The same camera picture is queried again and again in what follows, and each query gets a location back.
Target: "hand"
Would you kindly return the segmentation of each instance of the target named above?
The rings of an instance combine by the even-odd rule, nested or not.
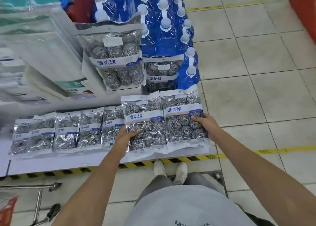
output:
[[[118,135],[116,136],[116,141],[110,152],[113,155],[119,157],[119,159],[123,158],[126,155],[128,142],[130,141],[132,137],[134,137],[138,133],[139,133],[139,130],[135,130],[135,131],[127,133],[126,126],[122,126]]]
[[[210,116],[207,113],[204,113],[204,116],[205,118],[192,116],[192,119],[197,122],[200,122],[205,128],[205,130],[209,133],[209,138],[212,141],[215,141],[216,134],[219,130],[221,130],[221,128],[212,116]]]

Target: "person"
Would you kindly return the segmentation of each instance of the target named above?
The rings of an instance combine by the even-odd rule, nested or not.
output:
[[[202,123],[279,226],[316,225],[316,197],[302,184],[230,136],[213,117],[192,118]],[[118,165],[137,133],[126,133],[122,127],[112,150],[65,204],[53,226],[102,225]],[[178,167],[174,182],[166,177],[161,161],[155,162],[154,172],[157,176],[141,193],[127,226],[272,225],[248,217],[202,175],[186,177],[185,164]]]

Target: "yellow and black hazard stripe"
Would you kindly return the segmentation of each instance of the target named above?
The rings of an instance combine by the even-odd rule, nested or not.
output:
[[[303,151],[316,151],[316,145],[307,145],[307,146],[295,146],[295,147],[287,147],[281,149],[264,149],[264,150],[256,150],[254,151],[258,155],[269,155],[269,154],[284,154],[284,153],[293,153],[293,152],[303,152]],[[227,158],[224,154],[214,154],[214,155],[195,155],[195,156],[182,156],[176,158],[164,158],[161,161],[164,164],[174,164],[180,162],[192,162],[192,161],[202,161],[202,160],[213,160],[213,159],[225,159]],[[124,163],[120,164],[119,168],[138,168],[143,166],[152,167],[154,165],[154,161],[139,161],[132,163]],[[12,175],[0,178],[1,180],[5,180],[6,178],[12,180],[19,179],[27,179],[27,178],[37,178],[37,177],[50,177],[50,176],[66,176],[72,174],[81,174],[86,172],[93,172],[97,167],[85,167],[85,168],[75,168],[75,169],[65,169],[65,170],[56,170],[50,172],[38,172],[38,173],[29,173],[22,175]]]
[[[189,8],[186,10],[186,12],[190,13],[190,12],[197,12],[197,11],[206,11],[206,10],[221,9],[221,8],[236,7],[236,6],[258,5],[258,4],[282,2],[282,1],[286,1],[286,0],[264,0],[264,1],[254,0],[254,1],[246,1],[246,2],[240,2],[240,3],[229,3],[229,4],[224,4],[224,5]]]

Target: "red object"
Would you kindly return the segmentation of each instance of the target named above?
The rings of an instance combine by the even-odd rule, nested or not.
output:
[[[316,44],[316,0],[290,0],[290,4]]]
[[[73,22],[91,23],[91,12],[93,9],[94,0],[74,0],[70,4],[66,12]]]
[[[14,205],[18,197],[13,197],[9,200],[8,204],[0,209],[0,225],[1,226],[10,226],[12,220],[12,214],[14,210]]]

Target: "white sneaker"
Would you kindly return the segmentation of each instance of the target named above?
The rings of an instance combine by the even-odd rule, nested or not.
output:
[[[187,177],[188,177],[188,167],[186,163],[181,162],[177,167],[176,178],[174,179],[173,182],[177,185],[181,185],[184,183]]]
[[[165,170],[165,166],[163,165],[163,163],[161,162],[161,160],[156,160],[154,163],[154,173],[155,176],[157,175],[166,175],[166,170]]]

